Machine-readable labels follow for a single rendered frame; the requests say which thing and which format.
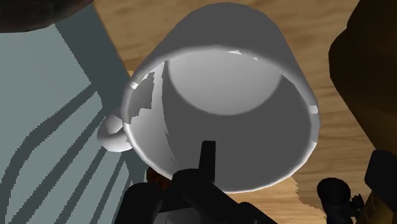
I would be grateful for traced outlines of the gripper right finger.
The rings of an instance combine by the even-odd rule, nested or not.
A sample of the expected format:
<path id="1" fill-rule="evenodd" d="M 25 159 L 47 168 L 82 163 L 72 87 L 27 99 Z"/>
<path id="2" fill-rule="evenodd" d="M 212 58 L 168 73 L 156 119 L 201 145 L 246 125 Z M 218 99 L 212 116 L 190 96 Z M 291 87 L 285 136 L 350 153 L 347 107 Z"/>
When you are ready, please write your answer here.
<path id="1" fill-rule="evenodd" d="M 397 224 L 397 156 L 374 150 L 365 174 L 371 189 L 367 200 L 352 196 L 348 184 L 338 178 L 325 178 L 317 194 L 326 213 L 326 224 Z"/>

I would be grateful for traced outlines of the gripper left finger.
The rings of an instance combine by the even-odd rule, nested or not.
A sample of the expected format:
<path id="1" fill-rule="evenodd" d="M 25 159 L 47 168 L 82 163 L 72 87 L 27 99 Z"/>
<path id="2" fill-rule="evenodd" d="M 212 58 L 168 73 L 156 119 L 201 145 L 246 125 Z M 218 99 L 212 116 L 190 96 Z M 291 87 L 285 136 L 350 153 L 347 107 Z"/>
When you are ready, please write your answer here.
<path id="1" fill-rule="evenodd" d="M 197 169 L 176 172 L 167 190 L 128 188 L 115 224 L 240 224 L 239 204 L 214 185 L 216 143 L 204 141 Z"/>

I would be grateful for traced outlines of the white mug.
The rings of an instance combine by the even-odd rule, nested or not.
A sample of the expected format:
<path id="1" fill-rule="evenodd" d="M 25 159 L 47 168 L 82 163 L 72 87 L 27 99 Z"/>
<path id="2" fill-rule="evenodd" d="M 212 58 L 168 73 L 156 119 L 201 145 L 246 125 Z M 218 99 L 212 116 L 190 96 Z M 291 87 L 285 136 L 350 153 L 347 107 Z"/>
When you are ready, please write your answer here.
<path id="1" fill-rule="evenodd" d="M 301 168 L 319 128 L 317 100 L 278 26 L 244 4 L 214 3 L 140 63 L 97 138 L 166 178 L 197 168 L 202 143 L 214 141 L 215 185 L 240 193 Z"/>

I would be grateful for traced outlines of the small reddish brown object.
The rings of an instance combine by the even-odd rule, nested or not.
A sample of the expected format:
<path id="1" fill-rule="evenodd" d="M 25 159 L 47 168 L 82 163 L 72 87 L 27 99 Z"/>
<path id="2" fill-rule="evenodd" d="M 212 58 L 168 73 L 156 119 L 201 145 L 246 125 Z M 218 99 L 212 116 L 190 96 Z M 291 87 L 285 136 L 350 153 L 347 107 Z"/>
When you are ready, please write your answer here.
<path id="1" fill-rule="evenodd" d="M 157 173 L 154 169 L 149 167 L 146 170 L 146 180 L 149 183 L 154 183 L 159 186 L 162 190 L 168 189 L 171 185 L 171 180 Z"/>

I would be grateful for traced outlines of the dark brown rounded object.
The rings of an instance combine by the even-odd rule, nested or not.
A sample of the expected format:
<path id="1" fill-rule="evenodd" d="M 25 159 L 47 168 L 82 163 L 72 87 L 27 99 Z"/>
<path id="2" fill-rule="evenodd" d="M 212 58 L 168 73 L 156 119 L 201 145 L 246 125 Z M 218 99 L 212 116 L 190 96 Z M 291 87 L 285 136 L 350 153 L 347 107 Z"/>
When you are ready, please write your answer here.
<path id="1" fill-rule="evenodd" d="M 337 92 L 375 148 L 356 224 L 397 224 L 397 0 L 359 0 L 328 60 Z"/>

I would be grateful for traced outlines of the dark grey round object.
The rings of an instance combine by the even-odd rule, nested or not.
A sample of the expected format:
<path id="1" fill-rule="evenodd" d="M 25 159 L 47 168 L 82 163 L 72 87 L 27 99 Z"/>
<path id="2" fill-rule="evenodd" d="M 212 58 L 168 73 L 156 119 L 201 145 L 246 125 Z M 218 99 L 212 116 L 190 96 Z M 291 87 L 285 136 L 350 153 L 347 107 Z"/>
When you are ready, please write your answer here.
<path id="1" fill-rule="evenodd" d="M 0 33 L 42 29 L 70 17 L 94 0 L 0 0 Z"/>

